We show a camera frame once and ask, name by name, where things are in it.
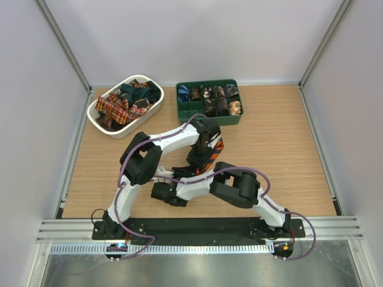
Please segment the orange navy striped tie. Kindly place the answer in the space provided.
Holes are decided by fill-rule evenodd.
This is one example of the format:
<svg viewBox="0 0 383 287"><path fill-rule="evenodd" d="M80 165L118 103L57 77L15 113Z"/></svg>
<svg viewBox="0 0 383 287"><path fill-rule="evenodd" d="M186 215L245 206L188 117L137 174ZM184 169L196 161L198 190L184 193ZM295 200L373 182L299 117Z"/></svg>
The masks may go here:
<svg viewBox="0 0 383 287"><path fill-rule="evenodd" d="M196 175L201 175L205 173L212 165L212 163L217 159L219 154L224 149L224 143L222 139L219 139L219 141L215 144L215 147L212 149L212 151L209 153L209 156L206 160L204 160L203 164L200 165L196 169Z"/></svg>

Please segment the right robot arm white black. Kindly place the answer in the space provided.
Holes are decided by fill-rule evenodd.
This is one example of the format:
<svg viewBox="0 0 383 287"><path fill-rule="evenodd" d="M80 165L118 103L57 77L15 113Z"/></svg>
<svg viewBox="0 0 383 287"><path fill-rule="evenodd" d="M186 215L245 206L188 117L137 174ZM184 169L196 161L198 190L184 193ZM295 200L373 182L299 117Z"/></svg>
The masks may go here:
<svg viewBox="0 0 383 287"><path fill-rule="evenodd" d="M282 237L291 230L291 216L269 198L269 190L270 180L263 173L221 161L201 175L156 175L151 197L185 207L193 198L213 195L234 207L255 211L272 234Z"/></svg>

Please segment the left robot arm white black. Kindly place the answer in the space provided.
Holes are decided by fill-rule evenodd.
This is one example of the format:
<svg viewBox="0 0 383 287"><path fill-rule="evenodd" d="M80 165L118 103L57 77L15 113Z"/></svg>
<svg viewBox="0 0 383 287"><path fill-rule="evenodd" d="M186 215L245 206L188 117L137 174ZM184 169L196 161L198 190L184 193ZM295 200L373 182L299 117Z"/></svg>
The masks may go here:
<svg viewBox="0 0 383 287"><path fill-rule="evenodd" d="M126 220L141 186L154 181L183 184L186 178L204 174L224 145L218 123L212 119L190 118L177 129L148 136L137 133L120 158L118 190L111 206L104 212L101 230L113 239L121 239L127 231ZM170 172L159 166L160 159L184 146L190 146L188 166Z"/></svg>

